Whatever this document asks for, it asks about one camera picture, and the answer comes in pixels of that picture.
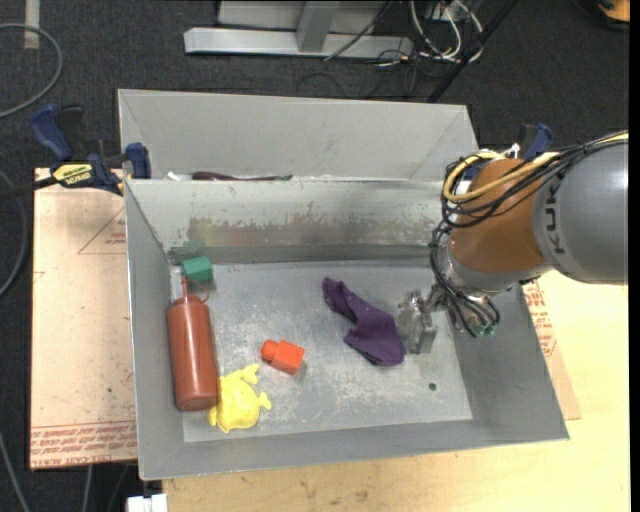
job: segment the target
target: cable bundle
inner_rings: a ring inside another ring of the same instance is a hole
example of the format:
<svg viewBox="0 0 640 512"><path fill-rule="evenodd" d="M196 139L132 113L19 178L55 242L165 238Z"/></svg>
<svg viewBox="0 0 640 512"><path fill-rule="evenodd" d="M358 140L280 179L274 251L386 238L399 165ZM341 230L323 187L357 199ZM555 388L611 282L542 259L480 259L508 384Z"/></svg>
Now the cable bundle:
<svg viewBox="0 0 640 512"><path fill-rule="evenodd" d="M435 282L439 286L439 289L436 287L432 290L429 299L427 299L431 301L430 306L432 308L445 306L450 311L455 311L462 327L473 337L491 333L500 321L500 314L491 302L489 295L483 294L481 290L478 291L479 296L464 293L463 290L455 287L440 266L440 251L444 250L452 229L468 228L489 218L504 215L535 194L550 179L562 175L583 158L613 145L627 144L628 140L628 131L621 131L585 144L575 144L556 151L545 152L532 160L523 160L504 176L482 187L463 193L458 193L457 189L462 183L466 171L474 167L482 167L498 159L508 158L508 155L512 151L517 152L518 148L514 145L504 153L481 150L450 164L446 170L440 196L442 220L433 230L430 243L431 269ZM513 184L499 197L478 204L478 199L481 199L489 191L508 183ZM530 190L526 194L509 205L508 208L499 211L505 201L527 187ZM459 216L464 217L464 220L458 220ZM472 314L465 315L463 308ZM470 325L469 318L473 319L472 325Z"/></svg>

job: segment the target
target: tan table surface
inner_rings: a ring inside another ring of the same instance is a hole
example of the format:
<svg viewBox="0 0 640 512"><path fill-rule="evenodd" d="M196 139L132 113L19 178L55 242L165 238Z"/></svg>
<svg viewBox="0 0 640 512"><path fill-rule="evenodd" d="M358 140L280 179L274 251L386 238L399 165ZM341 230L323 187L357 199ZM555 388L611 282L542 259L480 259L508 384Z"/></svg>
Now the tan table surface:
<svg viewBox="0 0 640 512"><path fill-rule="evenodd" d="M48 170L36 171L47 176ZM537 283L525 297L565 419L580 418ZM32 469L137 457L121 197L50 187L35 196Z"/></svg>
<svg viewBox="0 0 640 512"><path fill-rule="evenodd" d="M630 510L628 288L540 287L580 404L570 440L166 480L169 510Z"/></svg>

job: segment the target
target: purple cloth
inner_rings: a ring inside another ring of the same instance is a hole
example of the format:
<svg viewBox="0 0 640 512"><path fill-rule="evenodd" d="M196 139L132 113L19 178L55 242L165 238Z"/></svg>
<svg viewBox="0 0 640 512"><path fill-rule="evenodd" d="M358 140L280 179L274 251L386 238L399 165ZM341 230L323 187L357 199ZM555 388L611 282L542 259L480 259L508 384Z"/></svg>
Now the purple cloth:
<svg viewBox="0 0 640 512"><path fill-rule="evenodd" d="M342 281L325 277L322 292L331 309L356 324L344 337L345 343L377 365L394 366L404 360L404 347L391 315L362 300Z"/></svg>

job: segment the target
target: red bottle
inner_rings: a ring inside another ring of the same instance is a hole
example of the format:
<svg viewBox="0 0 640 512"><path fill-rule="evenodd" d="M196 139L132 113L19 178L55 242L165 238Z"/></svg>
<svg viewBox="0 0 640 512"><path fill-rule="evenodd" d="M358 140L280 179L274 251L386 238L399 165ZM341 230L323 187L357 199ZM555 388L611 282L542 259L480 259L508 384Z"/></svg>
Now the red bottle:
<svg viewBox="0 0 640 512"><path fill-rule="evenodd" d="M184 279L182 288L183 296L167 310L173 389L179 410L202 411L214 407L219 395L211 319Z"/></svg>

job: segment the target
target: yellow clamp label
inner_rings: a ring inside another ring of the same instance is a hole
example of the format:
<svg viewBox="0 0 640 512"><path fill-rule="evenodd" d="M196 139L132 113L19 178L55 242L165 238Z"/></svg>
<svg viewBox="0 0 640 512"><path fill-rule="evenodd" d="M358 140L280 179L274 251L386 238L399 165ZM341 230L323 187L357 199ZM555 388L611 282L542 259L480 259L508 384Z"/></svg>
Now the yellow clamp label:
<svg viewBox="0 0 640 512"><path fill-rule="evenodd" d="M53 171L52 176L68 187L92 178L92 167L88 164L64 164Z"/></svg>

